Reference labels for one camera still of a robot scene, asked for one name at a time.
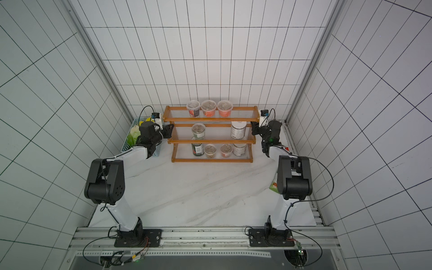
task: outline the plastic container with lid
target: plastic container with lid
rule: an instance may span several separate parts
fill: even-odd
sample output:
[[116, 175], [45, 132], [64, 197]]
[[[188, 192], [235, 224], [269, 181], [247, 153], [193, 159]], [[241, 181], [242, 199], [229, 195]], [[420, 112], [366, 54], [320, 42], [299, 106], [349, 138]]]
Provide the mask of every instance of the plastic container with lid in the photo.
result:
[[207, 144], [204, 146], [204, 153], [206, 154], [207, 158], [214, 158], [216, 155], [216, 146], [214, 146], [214, 144]]
[[197, 117], [200, 115], [201, 104], [197, 100], [191, 100], [186, 104], [187, 110], [191, 117]]
[[196, 123], [192, 126], [192, 133], [195, 138], [202, 139], [206, 133], [206, 126], [202, 123]]
[[220, 151], [222, 152], [222, 156], [227, 158], [232, 153], [232, 145], [229, 143], [225, 143], [220, 147]]
[[232, 103], [229, 100], [221, 100], [217, 104], [220, 117], [229, 117], [231, 115]]
[[216, 102], [213, 100], [205, 100], [201, 103], [201, 109], [203, 110], [203, 114], [207, 117], [212, 117], [216, 112]]

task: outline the white tiled wall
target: white tiled wall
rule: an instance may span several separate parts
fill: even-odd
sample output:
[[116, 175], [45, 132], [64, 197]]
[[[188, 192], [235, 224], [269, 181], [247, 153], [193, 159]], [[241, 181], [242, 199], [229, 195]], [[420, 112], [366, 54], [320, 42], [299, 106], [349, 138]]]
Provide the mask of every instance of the white tiled wall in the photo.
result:
[[0, 269], [58, 269], [129, 125], [60, 1], [0, 2]]
[[289, 123], [350, 270], [430, 269], [431, 7], [348, 0]]
[[132, 114], [229, 99], [285, 119], [336, 0], [71, 2]]

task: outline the cable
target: cable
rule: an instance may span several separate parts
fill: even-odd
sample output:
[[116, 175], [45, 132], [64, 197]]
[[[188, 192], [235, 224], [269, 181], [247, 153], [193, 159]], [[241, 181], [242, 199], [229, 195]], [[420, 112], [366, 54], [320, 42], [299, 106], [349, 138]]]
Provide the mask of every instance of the cable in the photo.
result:
[[152, 106], [150, 106], [150, 105], [145, 106], [145, 107], [143, 108], [143, 110], [141, 111], [140, 115], [138, 116], [138, 126], [140, 126], [140, 118], [141, 118], [141, 115], [143, 114], [144, 109], [147, 108], [147, 107], [152, 108], [153, 113], [155, 113], [155, 109], [153, 109]]

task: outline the white lid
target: white lid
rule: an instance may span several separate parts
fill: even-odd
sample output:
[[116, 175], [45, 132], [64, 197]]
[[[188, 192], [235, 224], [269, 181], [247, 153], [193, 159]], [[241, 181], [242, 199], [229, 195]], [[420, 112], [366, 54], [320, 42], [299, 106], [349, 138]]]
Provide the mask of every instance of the white lid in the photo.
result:
[[242, 129], [246, 127], [246, 124], [247, 124], [246, 121], [231, 121], [231, 125], [236, 129]]

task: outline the plastic cup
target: plastic cup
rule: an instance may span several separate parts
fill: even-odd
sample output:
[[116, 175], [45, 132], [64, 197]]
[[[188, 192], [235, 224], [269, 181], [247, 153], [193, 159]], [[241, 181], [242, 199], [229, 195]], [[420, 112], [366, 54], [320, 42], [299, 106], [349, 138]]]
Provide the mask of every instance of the plastic cup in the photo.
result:
[[205, 100], [201, 103], [201, 109], [207, 117], [212, 117], [215, 115], [217, 104], [213, 100]]
[[186, 104], [187, 110], [191, 117], [198, 117], [200, 115], [201, 104], [197, 100], [191, 100]]
[[206, 154], [207, 158], [214, 158], [216, 155], [216, 146], [214, 146], [214, 144], [207, 144], [204, 146], [204, 153]]
[[232, 153], [232, 145], [229, 143], [225, 143], [220, 147], [220, 151], [222, 152], [222, 156], [227, 158]]
[[229, 100], [221, 100], [217, 104], [220, 117], [229, 117], [231, 115], [232, 103]]

